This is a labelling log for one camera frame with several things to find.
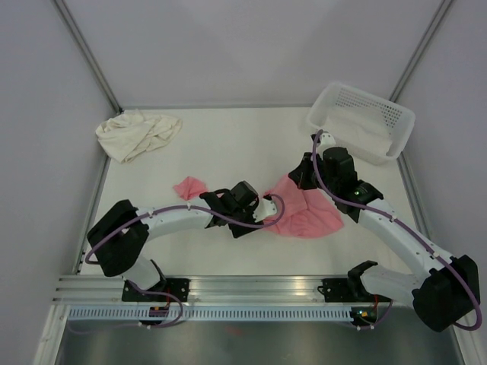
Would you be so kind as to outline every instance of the black mounting bracket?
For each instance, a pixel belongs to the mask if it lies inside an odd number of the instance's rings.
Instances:
[[[190,279],[185,278],[166,278],[166,282],[160,282],[150,289],[150,291],[166,292],[173,294],[181,302],[186,303],[189,295]],[[123,302],[141,302],[141,303],[160,303],[166,302],[167,298],[161,295],[148,295],[139,293],[129,283],[125,282],[122,294]]]
[[[325,297],[327,303],[375,303],[375,296],[368,294],[357,298],[349,287],[348,278],[323,279],[319,292]],[[389,303],[390,299],[377,295],[380,303]]]

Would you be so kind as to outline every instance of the pink cloth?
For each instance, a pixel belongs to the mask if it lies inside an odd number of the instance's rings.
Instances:
[[[191,200],[208,191],[203,181],[192,176],[188,176],[182,182],[173,186],[173,189],[184,200]]]
[[[284,199],[285,212],[281,220],[267,230],[282,236],[319,238],[336,232],[343,227],[338,210],[318,190],[300,190],[287,175],[283,176],[274,193]]]

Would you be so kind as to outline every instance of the perforated metal strip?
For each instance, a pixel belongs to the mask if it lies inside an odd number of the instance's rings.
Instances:
[[[349,306],[185,306],[184,320],[238,322],[350,322]],[[171,306],[164,318],[177,317]],[[72,306],[69,320],[154,320],[146,306]]]

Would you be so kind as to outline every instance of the cable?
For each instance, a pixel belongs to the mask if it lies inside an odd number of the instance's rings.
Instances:
[[[248,224],[248,223],[243,223],[243,222],[239,222],[239,221],[236,221],[235,219],[232,219],[230,217],[226,217],[224,216],[223,214],[220,214],[216,211],[213,211],[212,209],[208,209],[208,208],[204,208],[204,207],[200,207],[198,205],[173,205],[173,206],[170,206],[170,207],[164,207],[164,208],[159,208],[159,209],[156,209],[155,211],[152,212],[153,215],[158,215],[160,213],[164,213],[166,211],[175,211],[175,210],[180,210],[180,209],[186,209],[186,210],[197,210],[197,211],[204,211],[206,213],[209,213],[209,214],[212,214],[218,218],[221,218],[225,221],[227,221],[228,223],[232,223],[232,224],[236,224],[238,226],[242,226],[242,227],[246,227],[246,228],[267,228],[267,227],[271,227],[273,226],[274,224],[278,223],[282,216],[284,215],[284,210],[285,210],[285,204],[284,204],[284,199],[281,198],[280,195],[277,195],[277,194],[269,194],[269,196],[273,197],[273,198],[276,198],[279,200],[279,202],[281,203],[281,211],[279,212],[279,216],[269,222],[269,223],[265,223],[265,224]],[[86,254],[86,257],[84,258],[84,262],[86,262],[87,264],[89,265],[98,265],[98,262],[96,261],[93,261],[93,260],[90,260],[91,256],[100,249],[101,246],[103,246],[105,243],[107,243],[108,241],[110,241],[115,235],[117,235],[118,233],[120,233],[122,230],[125,230],[126,228],[132,226],[134,223],[137,223],[139,221],[141,221],[142,219],[145,219],[147,217],[149,217],[151,214],[150,213],[145,213],[145,214],[142,214],[142,215],[139,215],[133,219],[131,219],[130,221],[128,222],[125,222],[124,224],[122,224],[120,227],[116,228],[112,233],[106,235],[99,243],[97,243],[91,250],[90,252],[88,252]]]
[[[345,205],[348,205],[348,206],[351,206],[351,207],[355,207],[355,208],[364,209],[366,211],[372,211],[374,213],[377,213],[379,215],[382,215],[383,217],[386,217],[390,221],[393,221],[394,223],[396,223],[397,225],[399,225],[401,228],[403,228],[407,233],[409,233],[411,236],[413,236],[426,249],[426,251],[428,251],[430,254],[432,254],[434,256],[434,254],[435,254],[434,250],[421,238],[421,236],[419,236],[412,228],[410,228],[407,224],[405,224],[401,220],[394,218],[391,214],[389,214],[389,213],[387,213],[385,211],[382,211],[380,209],[368,207],[367,205],[358,204],[358,203],[354,203],[354,202],[349,202],[349,201],[347,201],[345,199],[341,199],[338,196],[332,194],[330,190],[328,190],[328,188],[325,186],[325,183],[321,179],[320,170],[318,169],[318,163],[317,163],[317,145],[318,145],[318,141],[320,140],[320,136],[322,135],[322,133],[323,133],[323,130],[320,129],[316,133],[316,135],[314,136],[314,139],[313,139],[313,151],[312,151],[312,154],[311,154],[312,162],[313,162],[314,174],[316,175],[316,178],[318,180],[318,183],[320,184],[320,188],[327,195],[329,195],[330,198],[333,199],[335,202],[342,203],[342,204],[345,204]],[[454,323],[454,325],[456,327],[458,327],[459,329],[464,329],[466,331],[475,331],[475,330],[479,329],[480,326],[482,325],[482,310],[480,309],[480,305],[477,302],[477,299],[475,298],[475,295],[470,290],[469,286],[464,281],[464,279],[460,276],[460,274],[458,274],[457,270],[455,270],[448,262],[446,262],[440,256],[434,256],[434,257],[445,268],[447,268],[447,270],[458,280],[458,282],[460,283],[460,285],[462,286],[462,288],[466,291],[466,294],[468,295],[469,299],[472,301],[473,308],[474,308],[475,313],[477,315],[477,320],[476,320],[476,323],[474,325],[466,326],[466,325],[461,325],[458,322]]]
[[[374,299],[375,299],[375,304],[372,307],[372,311],[375,311],[376,310],[378,312],[377,306],[379,305],[379,297],[377,296],[377,294],[374,294]]]
[[[372,311],[375,311],[375,322],[377,322],[377,320],[380,318],[379,317],[379,307],[378,306],[375,306],[374,305],[374,308],[372,308]],[[375,322],[370,322],[368,320],[366,320],[364,317],[360,316],[359,317],[362,321],[364,321],[365,323],[369,324],[369,325],[375,325]]]
[[[367,331],[368,329],[375,329],[377,327],[377,325],[379,325],[382,321],[384,321],[386,319],[386,317],[389,315],[390,309],[393,307],[393,303],[394,303],[393,300],[391,300],[389,302],[389,306],[387,306],[386,311],[384,312],[384,314],[380,318],[378,317],[378,314],[377,314],[377,321],[375,321],[375,323],[372,323],[370,325],[352,325],[352,326],[356,327],[357,330],[359,330],[359,331],[364,331],[364,330]]]
[[[180,318],[183,316],[183,312],[184,312],[184,307],[183,307],[183,303],[181,303],[181,301],[175,297],[173,294],[169,294],[169,293],[165,293],[163,291],[149,291],[149,290],[142,290],[140,287],[137,286],[136,283],[134,283],[133,281],[130,281],[128,280],[128,282],[133,286],[133,288],[135,290],[137,290],[140,294],[147,294],[147,295],[163,295],[165,296],[166,298],[170,298],[172,299],[173,301],[175,301],[177,303],[178,306],[180,306],[180,312],[177,314],[177,317],[175,319],[173,319],[172,321],[168,322],[168,323],[161,323],[159,325],[151,325],[151,328],[154,327],[154,328],[158,328],[158,329],[163,329],[163,328],[166,328],[166,327],[171,327],[172,325],[175,325],[179,320]]]
[[[155,269],[157,270],[158,274],[159,274],[159,278],[163,278],[164,275],[162,274],[162,270],[161,268],[159,267],[158,264],[156,264],[156,262],[154,260],[150,260],[152,262],[152,265],[154,265]],[[167,287],[167,292],[168,294],[170,294],[170,289],[169,287]],[[169,309],[169,306],[170,306],[170,298],[169,297],[166,297],[166,305],[164,306],[164,309]]]
[[[172,299],[174,302],[176,302],[180,306],[180,312],[177,314],[177,317],[175,319],[173,319],[172,321],[170,321],[168,323],[161,323],[159,325],[147,325],[147,326],[145,326],[147,329],[151,329],[151,328],[163,329],[166,327],[171,327],[172,325],[176,325],[177,322],[180,320],[180,318],[183,316],[183,311],[184,311],[183,303],[181,303],[181,301],[177,297],[175,297],[173,294],[165,293],[163,291],[142,290],[140,287],[137,286],[136,283],[134,283],[132,281],[128,281],[128,282],[133,286],[133,288],[135,290],[137,290],[141,294],[162,295],[168,299],[169,298]],[[159,311],[150,311],[149,314],[160,314],[160,313],[159,313]],[[139,327],[140,322],[137,322],[137,323],[120,323],[118,325],[112,325],[112,326],[108,326],[106,328],[97,328],[97,329],[89,330],[89,331],[79,331],[77,329],[74,329],[71,327],[71,324],[69,323],[69,321],[67,321],[66,326],[67,326],[68,330],[75,335],[90,335],[93,333],[98,333],[99,331],[105,331],[107,329],[124,329],[127,327]]]

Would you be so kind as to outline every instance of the gray wall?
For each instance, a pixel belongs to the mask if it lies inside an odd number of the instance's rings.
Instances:
[[[0,11],[0,354],[27,364],[75,259],[111,115],[49,0]]]
[[[440,0],[66,2],[127,108],[389,97]]]
[[[416,113],[406,153],[434,238],[480,270],[487,313],[487,2],[456,2],[399,103]],[[487,325],[480,329],[487,344]]]

